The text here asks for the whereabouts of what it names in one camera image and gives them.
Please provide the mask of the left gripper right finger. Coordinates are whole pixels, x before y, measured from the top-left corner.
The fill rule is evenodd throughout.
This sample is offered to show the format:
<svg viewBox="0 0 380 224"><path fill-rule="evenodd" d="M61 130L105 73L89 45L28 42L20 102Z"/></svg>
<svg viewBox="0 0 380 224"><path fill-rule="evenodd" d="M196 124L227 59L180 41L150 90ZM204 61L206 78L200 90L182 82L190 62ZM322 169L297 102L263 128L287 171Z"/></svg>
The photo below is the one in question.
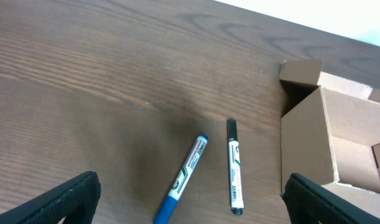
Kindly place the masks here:
<svg viewBox="0 0 380 224"><path fill-rule="evenodd" d="M352 205L301 174L290 175L281 195L291 224L380 223L380 218Z"/></svg>

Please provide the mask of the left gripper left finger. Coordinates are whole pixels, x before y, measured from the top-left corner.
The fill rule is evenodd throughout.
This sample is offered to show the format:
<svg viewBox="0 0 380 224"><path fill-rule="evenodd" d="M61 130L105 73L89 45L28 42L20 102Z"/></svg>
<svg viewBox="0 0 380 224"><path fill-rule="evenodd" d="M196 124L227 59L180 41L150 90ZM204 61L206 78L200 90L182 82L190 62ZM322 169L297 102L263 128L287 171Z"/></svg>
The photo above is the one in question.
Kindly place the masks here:
<svg viewBox="0 0 380 224"><path fill-rule="evenodd" d="M100 197L97 173L86 171L0 214L0 224L91 223Z"/></svg>

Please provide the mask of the blue whiteboard marker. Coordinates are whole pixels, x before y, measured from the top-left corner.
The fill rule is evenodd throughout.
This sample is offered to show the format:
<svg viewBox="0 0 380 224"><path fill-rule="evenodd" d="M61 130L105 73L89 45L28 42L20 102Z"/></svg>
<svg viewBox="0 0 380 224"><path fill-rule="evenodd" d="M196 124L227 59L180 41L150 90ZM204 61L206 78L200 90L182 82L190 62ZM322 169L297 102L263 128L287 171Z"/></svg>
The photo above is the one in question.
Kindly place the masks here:
<svg viewBox="0 0 380 224"><path fill-rule="evenodd" d="M190 151L185 163L183 164L177 178L175 179L171 190L165 198L153 224L167 224L173 214L180 197L185 190L188 181L195 170L198 161L208 143L206 134L201 134L196 138L196 141Z"/></svg>

